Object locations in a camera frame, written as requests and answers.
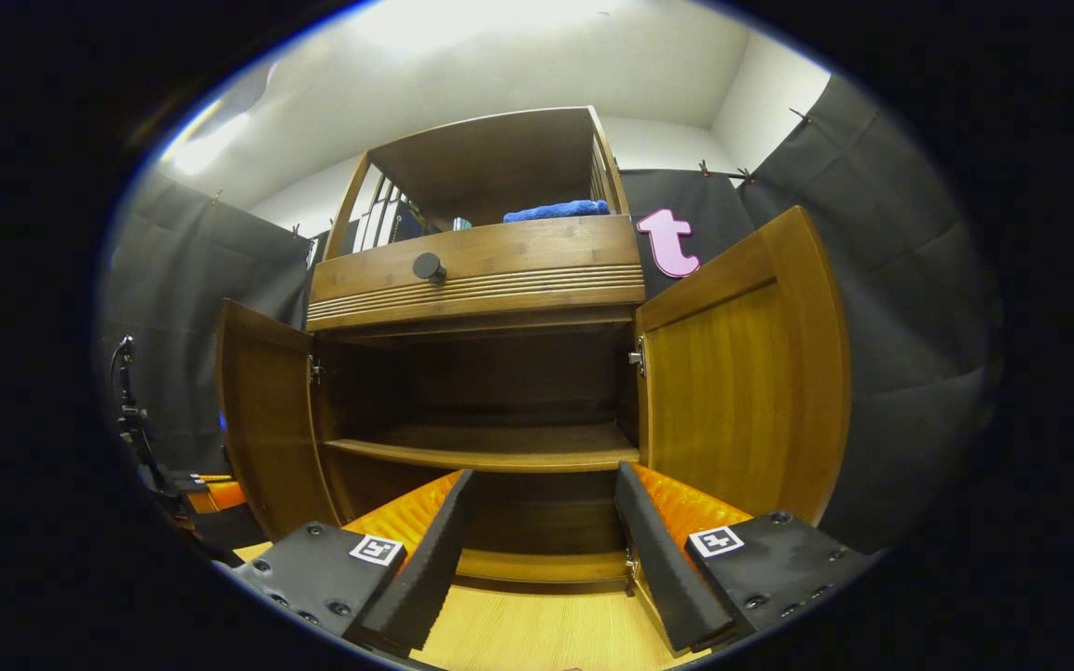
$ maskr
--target drawer front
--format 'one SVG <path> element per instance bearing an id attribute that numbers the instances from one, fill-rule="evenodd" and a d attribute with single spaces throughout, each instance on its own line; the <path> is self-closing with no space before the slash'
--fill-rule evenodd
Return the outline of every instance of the drawer front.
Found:
<path id="1" fill-rule="evenodd" d="M 425 251 L 447 268 L 439 286 L 413 276 Z M 567 217 L 429 235 L 318 264 L 306 331 L 642 302 L 629 217 Z"/>

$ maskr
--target black knob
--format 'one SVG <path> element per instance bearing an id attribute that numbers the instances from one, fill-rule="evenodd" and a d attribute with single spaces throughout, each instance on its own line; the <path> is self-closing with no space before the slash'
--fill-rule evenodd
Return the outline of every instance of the black knob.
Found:
<path id="1" fill-rule="evenodd" d="M 447 268 L 441 267 L 441 260 L 433 251 L 417 257 L 413 262 L 413 275 L 429 279 L 432 283 L 441 285 L 447 279 Z"/>

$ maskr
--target open cabinet door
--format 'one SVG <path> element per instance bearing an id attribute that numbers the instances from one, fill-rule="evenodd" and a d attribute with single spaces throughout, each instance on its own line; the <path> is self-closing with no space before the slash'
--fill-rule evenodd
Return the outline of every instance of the open cabinet door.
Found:
<path id="1" fill-rule="evenodd" d="M 751 514 L 818 523 L 852 407 L 827 254 L 794 207 L 636 310 L 640 461 Z"/>
<path id="2" fill-rule="evenodd" d="M 257 522 L 273 543 L 307 522 L 339 526 L 317 462 L 313 336 L 227 298 L 217 338 L 227 455 Z"/>

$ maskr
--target black curtain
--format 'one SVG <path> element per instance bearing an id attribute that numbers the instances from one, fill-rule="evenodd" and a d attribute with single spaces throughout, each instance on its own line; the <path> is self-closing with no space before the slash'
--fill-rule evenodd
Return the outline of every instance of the black curtain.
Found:
<path id="1" fill-rule="evenodd" d="M 222 298 L 303 329 L 310 242 L 153 173 L 102 248 L 93 349 L 102 417 L 119 414 L 111 353 L 135 338 L 131 385 L 171 470 L 229 475 L 215 385 Z"/>
<path id="2" fill-rule="evenodd" d="M 691 221 L 682 248 L 703 263 L 794 205 L 810 213 L 852 346 L 852 427 L 819 527 L 871 553 L 898 542 L 988 422 L 1000 301 L 949 187 L 894 117 L 832 76 L 809 118 L 741 187 L 700 171 L 626 172 L 623 186 L 634 224 L 657 208 Z M 652 297 L 677 279 L 636 235 Z"/>

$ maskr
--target ceiling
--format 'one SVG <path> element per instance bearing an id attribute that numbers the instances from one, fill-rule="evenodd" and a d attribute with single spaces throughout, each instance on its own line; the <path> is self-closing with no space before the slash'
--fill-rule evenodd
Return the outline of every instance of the ceiling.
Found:
<path id="1" fill-rule="evenodd" d="M 242 130 L 197 174 L 161 170 L 250 208 L 363 149 L 499 112 L 594 105 L 710 128 L 748 39 L 735 18 L 686 0 L 384 0 L 236 77 L 214 110 L 247 110 Z"/>

